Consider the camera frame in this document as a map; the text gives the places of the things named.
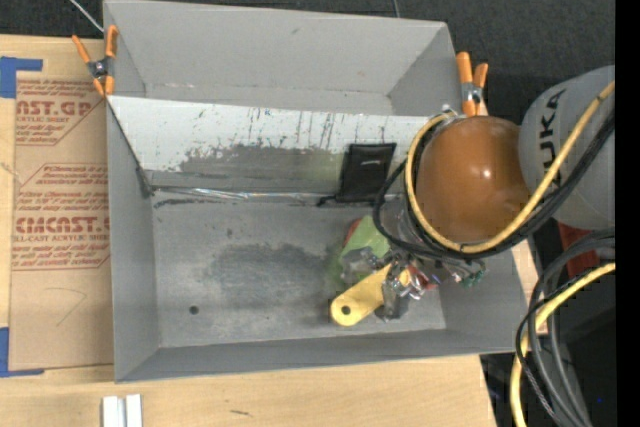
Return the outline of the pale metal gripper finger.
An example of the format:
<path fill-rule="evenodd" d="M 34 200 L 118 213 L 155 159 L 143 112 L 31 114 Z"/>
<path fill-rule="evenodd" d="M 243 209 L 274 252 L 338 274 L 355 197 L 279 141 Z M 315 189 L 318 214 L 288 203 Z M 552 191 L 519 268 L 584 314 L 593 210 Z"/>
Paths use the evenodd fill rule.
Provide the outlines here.
<path fill-rule="evenodd" d="M 360 282 L 382 268 L 382 261 L 371 248 L 360 248 L 342 256 L 342 280 Z"/>
<path fill-rule="evenodd" d="M 409 291 L 410 286 L 399 279 L 386 279 L 383 282 L 381 318 L 384 321 L 398 319 L 406 312 Z"/>

